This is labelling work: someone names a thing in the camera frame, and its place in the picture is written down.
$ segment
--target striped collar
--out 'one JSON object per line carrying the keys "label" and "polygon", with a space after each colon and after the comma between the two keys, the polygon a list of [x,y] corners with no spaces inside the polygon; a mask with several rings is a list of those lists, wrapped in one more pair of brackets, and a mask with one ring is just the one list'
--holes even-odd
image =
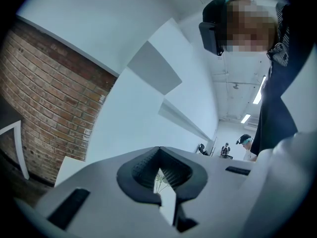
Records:
{"label": "striped collar", "polygon": [[289,26],[283,20],[283,9],[285,4],[277,3],[275,9],[278,20],[277,36],[275,46],[267,52],[267,57],[274,62],[286,67],[289,57]]}

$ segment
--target black slot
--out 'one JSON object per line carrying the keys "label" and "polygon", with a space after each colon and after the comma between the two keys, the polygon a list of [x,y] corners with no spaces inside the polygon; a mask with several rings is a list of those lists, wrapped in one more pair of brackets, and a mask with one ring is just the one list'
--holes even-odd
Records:
{"label": "black slot", "polygon": [[75,189],[68,198],[49,216],[50,221],[55,226],[65,230],[73,219],[79,208],[87,199],[89,191],[83,188]]}
{"label": "black slot", "polygon": [[198,223],[195,220],[190,219],[190,218],[186,218],[181,204],[179,204],[176,201],[173,226],[175,226],[176,229],[180,233],[182,233],[184,231],[187,231],[187,230],[193,228],[196,225],[198,225]]}
{"label": "black slot", "polygon": [[233,173],[240,174],[240,175],[244,175],[244,176],[248,176],[251,170],[241,169],[241,168],[236,168],[236,167],[230,166],[230,167],[226,168],[226,171],[233,172]]}

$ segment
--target ceiling light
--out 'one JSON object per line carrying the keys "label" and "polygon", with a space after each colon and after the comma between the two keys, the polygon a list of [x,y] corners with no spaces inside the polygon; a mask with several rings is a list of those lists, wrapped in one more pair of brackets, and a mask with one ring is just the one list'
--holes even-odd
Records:
{"label": "ceiling light", "polygon": [[259,91],[258,91],[258,93],[256,95],[256,98],[253,101],[253,104],[259,104],[259,102],[260,102],[260,100],[262,98],[261,89],[262,89],[262,86],[263,86],[263,83],[264,83],[265,79],[266,79],[266,76],[263,77],[261,86],[260,86]]}
{"label": "ceiling light", "polygon": [[250,116],[250,114],[246,114],[246,116],[242,119],[241,123],[245,123],[250,118]]}

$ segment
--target black object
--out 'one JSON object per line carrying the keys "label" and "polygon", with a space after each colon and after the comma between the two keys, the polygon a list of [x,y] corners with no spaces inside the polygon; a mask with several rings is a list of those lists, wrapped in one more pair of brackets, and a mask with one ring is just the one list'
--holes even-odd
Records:
{"label": "black object", "polygon": [[205,146],[203,144],[200,144],[198,147],[199,152],[203,155],[209,156],[208,152],[204,151],[204,148],[205,148]]}
{"label": "black object", "polygon": [[230,147],[227,146],[227,144],[226,144],[226,146],[223,146],[221,148],[221,155],[227,155],[229,152],[230,152]]}
{"label": "black object", "polygon": [[236,142],[237,144],[242,144],[246,139],[251,138],[249,134],[243,134]]}
{"label": "black object", "polygon": [[[14,160],[12,160],[9,156],[7,156],[1,149],[0,149],[0,155],[3,157],[3,160],[4,161],[8,161],[8,165],[12,165],[14,166],[16,169],[18,169],[19,171],[21,171],[21,167],[20,167],[20,164],[16,163]],[[28,170],[28,173],[30,175],[30,178],[40,182],[40,183],[43,183],[45,184],[46,186],[49,186],[49,187],[54,187],[55,183],[52,183],[34,173],[32,173],[31,171]]]}
{"label": "black object", "polygon": [[55,226],[65,230],[79,208],[83,205],[89,191],[78,188],[49,216],[50,221]]}
{"label": "black object", "polygon": [[165,147],[155,147],[119,168],[118,185],[136,202],[161,206],[160,196],[153,193],[159,169],[176,193],[173,225],[185,231],[197,223],[184,216],[181,203],[196,198],[205,187],[208,175],[202,166]]}
{"label": "black object", "polygon": [[[286,106],[282,96],[301,72],[313,48],[315,33],[313,24],[305,26],[302,24],[303,20],[306,19],[303,14],[310,8],[307,3],[305,8],[305,12],[298,11],[294,4],[287,4],[283,6],[281,11],[282,21],[280,25],[283,26],[281,30],[286,31],[286,27],[289,29],[287,38],[289,43],[288,63],[283,66],[273,61],[266,82],[262,86],[259,124],[250,149],[255,155],[259,155],[262,150],[274,148],[281,140],[292,137],[298,132],[290,113],[290,107]],[[293,101],[296,102],[296,99],[300,98],[306,98],[306,96],[304,94],[302,96],[296,95]]]}
{"label": "black object", "polygon": [[23,116],[0,95],[0,129],[22,119]]}
{"label": "black object", "polygon": [[221,56],[223,47],[220,42],[222,29],[226,29],[225,0],[213,0],[203,10],[203,22],[199,24],[204,48]]}
{"label": "black object", "polygon": [[244,176],[248,176],[250,171],[251,171],[248,169],[241,169],[241,168],[236,168],[236,167],[232,167],[232,166],[227,167],[225,170],[229,171],[229,172],[236,173],[236,174],[244,175]]}
{"label": "black object", "polygon": [[223,53],[223,47],[218,41],[218,35],[220,32],[218,25],[202,22],[199,24],[199,31],[202,36],[205,50],[208,50],[217,56],[221,56]]}
{"label": "black object", "polygon": [[227,154],[223,154],[223,155],[221,155],[221,158],[223,158],[223,159],[233,159],[233,157],[232,156],[230,156],[230,155],[227,155]]}

